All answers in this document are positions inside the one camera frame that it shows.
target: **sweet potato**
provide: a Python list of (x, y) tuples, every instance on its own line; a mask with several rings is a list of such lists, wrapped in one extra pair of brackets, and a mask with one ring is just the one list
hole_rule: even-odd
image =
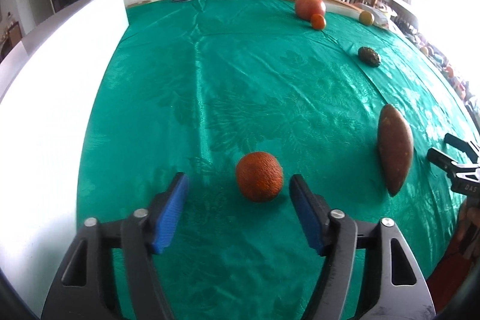
[(397, 195), (409, 173), (413, 157), (413, 136), (402, 114), (387, 104), (378, 121), (378, 153), (388, 192)]

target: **yellow fruit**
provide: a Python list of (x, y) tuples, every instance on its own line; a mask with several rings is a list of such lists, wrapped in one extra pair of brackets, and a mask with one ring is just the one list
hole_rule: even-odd
[(371, 12), (369, 11), (363, 11), (360, 13), (360, 15), (358, 16), (358, 20), (360, 23), (362, 23), (363, 25), (365, 26), (370, 26), (370, 25), (373, 25), (374, 24), (374, 21), (375, 21), (375, 18), (373, 16), (373, 14), (371, 14)]
[(253, 202), (274, 199), (283, 186), (283, 170), (277, 159), (267, 152), (245, 155), (235, 169), (240, 192)]

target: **silver screw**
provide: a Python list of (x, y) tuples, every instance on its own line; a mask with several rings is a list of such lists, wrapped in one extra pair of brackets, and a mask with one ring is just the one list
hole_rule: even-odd
[(394, 225), (395, 225), (395, 221), (393, 221), (391, 218), (383, 217), (383, 218), (382, 218), (382, 224), (383, 224), (384, 226), (391, 227), (391, 226), (394, 226)]
[(330, 211), (330, 215), (335, 219), (343, 219), (345, 217), (345, 213), (340, 209), (333, 209)]
[(97, 219), (95, 217), (89, 217), (85, 220), (83, 223), (84, 226), (96, 226), (97, 225)]
[(148, 214), (148, 209), (141, 208), (141, 209), (137, 209), (136, 211), (134, 211), (133, 215), (137, 219), (141, 219), (142, 217), (147, 216), (147, 214)]

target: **blue gripper pad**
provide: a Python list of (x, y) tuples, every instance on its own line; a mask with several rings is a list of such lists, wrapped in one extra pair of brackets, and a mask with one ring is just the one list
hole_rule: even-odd
[(289, 192), (308, 245), (322, 255), (325, 242), (322, 237), (322, 222), (316, 210), (316, 195), (310, 192), (301, 175), (292, 176)]
[(180, 172), (170, 184), (169, 190), (160, 194), (167, 196), (167, 199), (155, 220), (155, 235), (151, 242), (155, 254), (161, 254), (170, 245), (188, 195), (188, 188), (188, 176)]

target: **green tablecloth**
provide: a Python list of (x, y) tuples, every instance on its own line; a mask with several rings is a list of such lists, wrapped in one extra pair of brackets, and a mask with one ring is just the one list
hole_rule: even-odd
[[(128, 16), (85, 136), (78, 222), (126, 217), (186, 172), (190, 194), (177, 233), (155, 257), (179, 320), (301, 317), (323, 260), (288, 197), (295, 173), (356, 219), (395, 219), (431, 273), (462, 198), (426, 152), (436, 146), (465, 160), (442, 146), (443, 135), (478, 135), (410, 43), (330, 13), (326, 29), (314, 31), (282, 0), (167, 0)], [(359, 62), (359, 46), (378, 51), (381, 66)], [(415, 143), (395, 198), (375, 149), (386, 103), (404, 114)], [(270, 203), (251, 203), (237, 189), (235, 164), (252, 151), (272, 153), (284, 169), (284, 190)], [(121, 253), (114, 257), (123, 313), (134, 318)], [(362, 260), (358, 251), (345, 318), (356, 307)]]

